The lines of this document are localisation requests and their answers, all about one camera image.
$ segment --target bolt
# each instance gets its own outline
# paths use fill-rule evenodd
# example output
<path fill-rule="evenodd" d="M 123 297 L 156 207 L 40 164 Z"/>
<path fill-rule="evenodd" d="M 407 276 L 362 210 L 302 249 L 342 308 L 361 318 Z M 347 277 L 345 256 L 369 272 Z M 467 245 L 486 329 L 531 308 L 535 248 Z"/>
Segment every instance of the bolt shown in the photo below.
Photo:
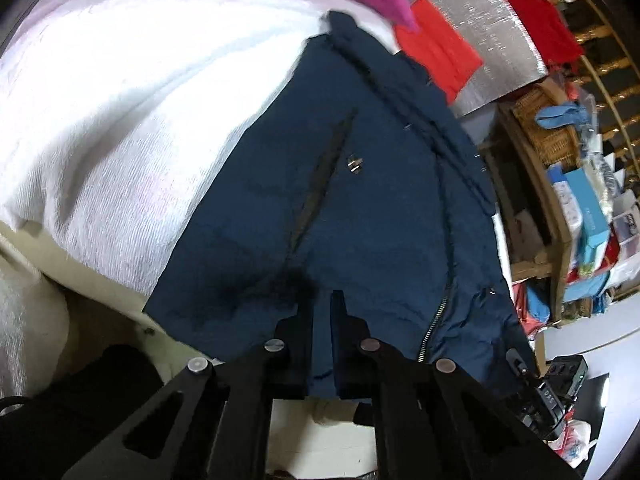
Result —
<path fill-rule="evenodd" d="M 279 352 L 280 350 L 284 350 L 284 341 L 282 339 L 269 339 L 264 344 L 264 349 L 267 352 Z"/>
<path fill-rule="evenodd" d="M 377 352 L 380 349 L 380 341 L 368 337 L 360 342 L 360 348 L 365 352 Z"/>
<path fill-rule="evenodd" d="M 438 359 L 436 361 L 436 370 L 443 374 L 450 374 L 456 369 L 456 364 L 451 359 Z"/>
<path fill-rule="evenodd" d="M 204 357 L 194 357 L 193 359 L 189 359 L 187 363 L 187 368 L 190 372 L 198 375 L 203 373 L 204 370 L 209 366 L 209 361 L 207 361 Z"/>

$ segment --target navy blue jacket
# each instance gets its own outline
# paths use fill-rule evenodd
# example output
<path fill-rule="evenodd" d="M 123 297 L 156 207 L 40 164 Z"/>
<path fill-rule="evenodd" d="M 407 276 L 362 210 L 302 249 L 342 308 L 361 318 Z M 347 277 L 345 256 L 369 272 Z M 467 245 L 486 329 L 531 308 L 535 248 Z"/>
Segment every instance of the navy blue jacket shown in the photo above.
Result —
<path fill-rule="evenodd" d="M 311 393 L 333 397 L 329 297 L 343 290 L 373 337 L 409 358 L 449 357 L 498 396 L 513 393 L 507 349 L 535 363 L 476 148 L 423 67 L 346 14 L 328 21 L 225 162 L 145 310 L 229 360 L 311 301 Z"/>

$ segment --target jacket zipper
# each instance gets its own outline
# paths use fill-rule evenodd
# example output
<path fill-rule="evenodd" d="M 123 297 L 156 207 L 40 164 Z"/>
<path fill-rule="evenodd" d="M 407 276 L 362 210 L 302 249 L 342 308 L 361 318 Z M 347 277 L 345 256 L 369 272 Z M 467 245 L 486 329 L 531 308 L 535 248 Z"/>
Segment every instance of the jacket zipper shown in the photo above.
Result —
<path fill-rule="evenodd" d="M 440 318 L 442 317 L 442 314 L 444 314 L 444 311 L 449 306 L 449 300 L 450 300 L 450 295 L 451 295 L 451 285 L 452 285 L 452 283 L 447 283 L 447 287 L 445 288 L 444 296 L 442 297 L 442 301 L 440 302 L 440 306 L 438 307 L 438 309 L 436 311 L 436 315 L 433 316 L 433 319 L 431 320 L 431 323 L 430 323 L 430 325 L 429 325 L 429 327 L 427 329 L 427 332 L 424 333 L 424 338 L 422 338 L 422 343 L 420 345 L 420 352 L 418 353 L 418 362 L 419 363 L 423 362 L 426 359 L 426 357 L 427 357 L 427 347 L 429 345 L 429 338 L 431 337 L 431 334 L 433 333 L 433 331 L 438 326 L 438 322 L 440 321 Z"/>
<path fill-rule="evenodd" d="M 421 363 L 425 361 L 428 357 L 428 347 L 429 340 L 431 335 L 436 332 L 438 328 L 438 324 L 440 322 L 440 318 L 442 318 L 445 313 L 447 307 L 449 306 L 453 283 L 454 283 L 454 263 L 453 263 L 453 241 L 451 239 L 451 222 L 449 218 L 449 209 L 447 208 L 447 195 L 446 190 L 444 189 L 444 178 L 442 175 L 442 162 L 440 160 L 440 156 L 438 152 L 436 155 L 436 166 L 438 171 L 438 188 L 440 193 L 440 205 L 442 206 L 442 225 L 444 227 L 444 237 L 446 244 L 446 253 L 447 253 L 447 285 L 444 288 L 444 294 L 442 296 L 442 300 L 440 301 L 440 306 L 438 307 L 435 316 L 431 319 L 431 323 L 429 323 L 429 327 L 427 328 L 427 332 L 424 333 L 424 337 L 422 338 L 422 343 L 420 344 L 420 351 L 418 352 L 418 362 Z"/>

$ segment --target silver insulation sheet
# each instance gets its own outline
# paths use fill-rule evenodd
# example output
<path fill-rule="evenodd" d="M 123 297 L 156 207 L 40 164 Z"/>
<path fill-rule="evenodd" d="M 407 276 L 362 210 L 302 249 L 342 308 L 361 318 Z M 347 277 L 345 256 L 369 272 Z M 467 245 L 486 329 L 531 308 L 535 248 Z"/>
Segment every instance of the silver insulation sheet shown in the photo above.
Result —
<path fill-rule="evenodd" d="M 458 117 L 546 75 L 538 50 L 507 0 L 430 1 L 484 61 L 451 107 Z"/>

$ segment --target red cloth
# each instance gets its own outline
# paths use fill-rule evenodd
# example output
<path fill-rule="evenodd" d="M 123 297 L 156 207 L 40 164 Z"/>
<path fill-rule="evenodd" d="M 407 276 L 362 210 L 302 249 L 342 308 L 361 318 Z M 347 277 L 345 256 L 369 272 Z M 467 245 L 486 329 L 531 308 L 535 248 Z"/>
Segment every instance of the red cloth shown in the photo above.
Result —
<path fill-rule="evenodd" d="M 575 62 L 584 50 L 546 0 L 508 0 L 547 66 Z"/>
<path fill-rule="evenodd" d="M 531 337 L 538 333 L 545 324 L 538 321 L 529 313 L 529 302 L 527 301 L 527 283 L 515 283 L 513 285 L 513 297 L 515 298 L 514 305 L 516 312 L 518 313 L 518 319 L 524 329 L 524 333 L 527 337 Z"/>
<path fill-rule="evenodd" d="M 482 66 L 482 59 L 429 0 L 416 0 L 411 10 L 418 30 L 396 25 L 398 45 L 428 70 L 450 104 Z"/>
<path fill-rule="evenodd" d="M 620 244 L 618 243 L 618 237 L 613 231 L 613 227 L 610 227 L 609 231 L 610 234 L 607 249 L 605 250 L 604 258 L 602 259 L 600 267 L 593 273 L 594 276 L 599 276 L 604 272 L 609 272 L 618 262 L 618 256 L 620 256 Z M 578 269 L 576 267 L 569 272 L 569 275 L 566 277 L 566 284 L 569 285 L 577 282 L 578 280 L 580 280 L 580 276 L 578 276 Z"/>

